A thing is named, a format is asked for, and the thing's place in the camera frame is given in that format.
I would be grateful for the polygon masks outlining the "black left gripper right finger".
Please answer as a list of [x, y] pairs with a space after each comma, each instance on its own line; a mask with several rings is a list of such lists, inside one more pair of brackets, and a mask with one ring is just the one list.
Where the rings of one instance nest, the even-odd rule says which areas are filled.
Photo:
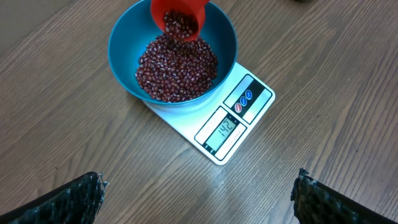
[[290, 195], [301, 224], [395, 224], [308, 175], [299, 170]]

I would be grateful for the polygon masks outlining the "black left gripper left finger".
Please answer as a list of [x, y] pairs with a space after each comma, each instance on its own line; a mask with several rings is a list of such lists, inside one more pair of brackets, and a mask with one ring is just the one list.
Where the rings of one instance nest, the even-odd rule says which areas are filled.
[[106, 193], [102, 173], [87, 172], [55, 190], [1, 215], [11, 224], [92, 224]]

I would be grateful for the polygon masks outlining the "red beans in bowl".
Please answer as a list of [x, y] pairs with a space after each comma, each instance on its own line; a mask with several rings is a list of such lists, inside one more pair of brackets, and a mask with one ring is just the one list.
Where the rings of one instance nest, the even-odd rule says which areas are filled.
[[151, 41], [139, 57], [135, 78], [155, 100], [176, 103], [202, 96], [218, 76], [218, 59], [200, 36], [185, 42], [165, 34]]

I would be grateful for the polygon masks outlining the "blue bowl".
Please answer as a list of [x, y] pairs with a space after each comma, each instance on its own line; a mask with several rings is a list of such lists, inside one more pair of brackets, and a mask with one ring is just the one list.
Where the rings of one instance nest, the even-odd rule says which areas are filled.
[[202, 95], [183, 102], [152, 98], [136, 80], [139, 57], [155, 36], [161, 34], [150, 14], [150, 1], [131, 6], [115, 23], [108, 44], [109, 65], [117, 81], [135, 97], [158, 105], [177, 106], [204, 100], [227, 79], [238, 56], [238, 38], [229, 17], [213, 2], [205, 4], [205, 22], [200, 37], [209, 43], [218, 59], [218, 76]]

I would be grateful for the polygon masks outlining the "orange scoop blue handle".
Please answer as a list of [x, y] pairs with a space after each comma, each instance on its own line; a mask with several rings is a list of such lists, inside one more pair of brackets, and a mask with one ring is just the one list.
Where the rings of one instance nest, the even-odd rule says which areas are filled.
[[150, 2], [150, 13], [156, 26], [163, 32], [167, 32], [166, 16], [177, 15], [186, 19], [193, 29], [188, 32], [184, 41], [196, 40], [205, 23], [205, 5], [209, 0], [152, 0]]

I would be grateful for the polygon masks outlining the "white digital kitchen scale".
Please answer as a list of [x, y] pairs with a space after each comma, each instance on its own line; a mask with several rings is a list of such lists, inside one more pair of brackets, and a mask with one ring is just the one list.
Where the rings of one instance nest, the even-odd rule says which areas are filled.
[[215, 164], [226, 164], [275, 100], [274, 91], [239, 63], [196, 104], [145, 102], [156, 115]]

